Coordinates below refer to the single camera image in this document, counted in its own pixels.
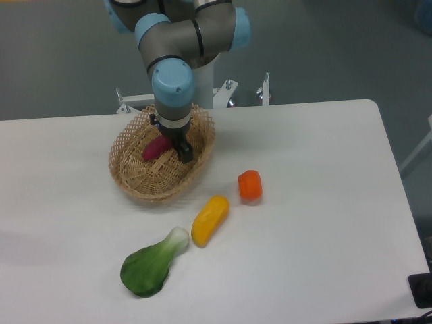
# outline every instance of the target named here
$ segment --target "woven basket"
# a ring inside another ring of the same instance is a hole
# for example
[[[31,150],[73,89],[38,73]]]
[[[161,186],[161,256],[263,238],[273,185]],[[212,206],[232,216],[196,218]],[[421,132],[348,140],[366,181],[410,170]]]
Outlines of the woven basket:
[[[209,114],[192,107],[190,130],[186,134],[194,148],[194,159],[183,164],[172,148],[156,159],[144,161],[142,152],[147,144],[160,136],[150,125],[152,105],[137,115],[120,133],[111,147],[109,171],[127,194],[146,201],[165,201],[183,191],[203,170],[215,142],[215,127]]]

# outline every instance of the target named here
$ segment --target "green leaf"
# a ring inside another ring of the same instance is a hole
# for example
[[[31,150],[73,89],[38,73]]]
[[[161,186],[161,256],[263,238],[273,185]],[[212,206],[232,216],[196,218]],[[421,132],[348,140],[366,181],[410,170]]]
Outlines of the green leaf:
[[[121,282],[140,297],[161,291],[169,274],[169,264],[189,243],[189,233],[176,227],[161,242],[128,256],[120,270]]]

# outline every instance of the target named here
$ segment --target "yellow pepper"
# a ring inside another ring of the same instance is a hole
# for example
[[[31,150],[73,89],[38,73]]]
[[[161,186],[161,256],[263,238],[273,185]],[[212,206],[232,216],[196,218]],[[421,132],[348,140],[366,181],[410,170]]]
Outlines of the yellow pepper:
[[[190,235],[194,243],[204,248],[210,237],[223,223],[230,211],[230,202],[224,196],[214,196],[196,216]]]

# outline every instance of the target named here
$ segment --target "white vegetable stem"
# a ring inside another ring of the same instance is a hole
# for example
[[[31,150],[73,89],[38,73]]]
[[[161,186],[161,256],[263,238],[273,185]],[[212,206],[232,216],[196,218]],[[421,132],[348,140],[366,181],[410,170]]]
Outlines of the white vegetable stem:
[[[164,239],[166,246],[170,247],[174,251],[174,255],[182,254],[189,244],[189,232],[184,228],[175,227],[173,228],[168,236]]]

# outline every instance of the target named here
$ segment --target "toy vegetable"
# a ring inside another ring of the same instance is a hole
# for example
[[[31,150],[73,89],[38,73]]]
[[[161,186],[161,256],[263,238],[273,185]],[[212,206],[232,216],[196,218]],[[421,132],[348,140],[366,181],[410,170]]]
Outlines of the toy vegetable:
[[[172,148],[172,141],[168,137],[160,135],[147,145],[144,152],[142,152],[142,158],[144,161],[150,161]]]
[[[168,277],[170,262],[188,243],[188,231],[174,228],[162,242],[142,248],[125,259],[120,270],[121,282],[137,296],[156,294]]]
[[[240,197],[243,199],[254,200],[263,195],[261,178],[257,171],[248,170],[242,175],[239,175],[237,180]]]
[[[196,216],[190,235],[194,243],[204,248],[210,237],[223,223],[230,211],[230,202],[223,196],[214,196]]]

